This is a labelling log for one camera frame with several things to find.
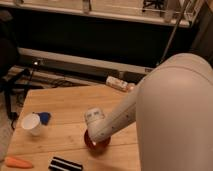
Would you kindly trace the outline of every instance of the cup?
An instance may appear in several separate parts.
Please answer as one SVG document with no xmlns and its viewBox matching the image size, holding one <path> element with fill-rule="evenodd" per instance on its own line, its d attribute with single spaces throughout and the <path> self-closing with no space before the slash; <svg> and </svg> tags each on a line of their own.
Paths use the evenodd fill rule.
<svg viewBox="0 0 213 171">
<path fill-rule="evenodd" d="M 35 113 L 26 115 L 21 121 L 21 127 L 33 136 L 38 136 L 42 127 L 40 117 Z"/>
</svg>

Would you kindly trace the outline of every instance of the wooden tabletop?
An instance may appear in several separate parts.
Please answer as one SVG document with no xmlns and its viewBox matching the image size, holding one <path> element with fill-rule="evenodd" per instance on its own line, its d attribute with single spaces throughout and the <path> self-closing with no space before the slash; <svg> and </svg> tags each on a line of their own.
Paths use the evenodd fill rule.
<svg viewBox="0 0 213 171">
<path fill-rule="evenodd" d="M 7 156 L 17 156 L 33 163 L 28 170 L 46 171 L 53 156 L 82 164 L 85 171 L 139 171 L 135 123 L 112 136 L 101 155 L 86 147 L 84 113 L 100 107 L 107 115 L 126 93 L 105 85 L 29 91 L 17 122 Z M 49 112 L 52 117 L 42 134 L 30 136 L 21 126 L 23 116 L 31 112 Z M 2 171 L 21 170 L 2 166 Z"/>
</svg>

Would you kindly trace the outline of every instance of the rack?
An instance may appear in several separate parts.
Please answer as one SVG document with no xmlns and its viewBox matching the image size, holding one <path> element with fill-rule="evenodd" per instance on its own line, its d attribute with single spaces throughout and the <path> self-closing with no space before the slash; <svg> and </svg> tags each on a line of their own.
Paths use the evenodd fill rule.
<svg viewBox="0 0 213 171">
<path fill-rule="evenodd" d="M 170 10 L 168 4 L 175 0 L 164 0 L 163 9 L 152 6 L 144 8 L 143 0 L 0 0 L 0 6 L 66 13 L 89 17 L 109 18 L 158 25 L 173 26 L 179 13 L 182 0 L 176 8 Z M 181 20 L 180 27 L 190 27 L 194 22 L 203 0 L 195 0 L 188 7 L 185 18 Z"/>
</svg>

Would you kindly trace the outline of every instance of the orange carrot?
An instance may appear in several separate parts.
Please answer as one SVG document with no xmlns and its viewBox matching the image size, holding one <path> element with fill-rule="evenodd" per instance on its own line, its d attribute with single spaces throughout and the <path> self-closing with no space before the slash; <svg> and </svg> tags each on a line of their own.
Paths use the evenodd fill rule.
<svg viewBox="0 0 213 171">
<path fill-rule="evenodd" d="M 23 168 L 23 169 L 33 168 L 32 163 L 17 157 L 12 157 L 12 156 L 6 157 L 4 163 L 8 167 L 16 167 L 16 168 Z"/>
</svg>

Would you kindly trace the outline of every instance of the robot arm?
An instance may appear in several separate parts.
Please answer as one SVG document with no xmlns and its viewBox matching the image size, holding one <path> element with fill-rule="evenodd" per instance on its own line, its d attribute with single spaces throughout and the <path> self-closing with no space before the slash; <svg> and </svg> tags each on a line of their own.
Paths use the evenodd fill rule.
<svg viewBox="0 0 213 171">
<path fill-rule="evenodd" d="M 196 55 L 169 58 L 107 117 L 89 110 L 85 118 L 95 142 L 136 120 L 143 171 L 213 170 L 213 71 Z"/>
<path fill-rule="evenodd" d="M 92 141 L 101 142 L 135 122 L 138 87 L 139 85 L 131 93 L 127 94 L 125 100 L 108 117 L 105 117 L 99 108 L 92 108 L 85 113 L 87 129 Z"/>
</svg>

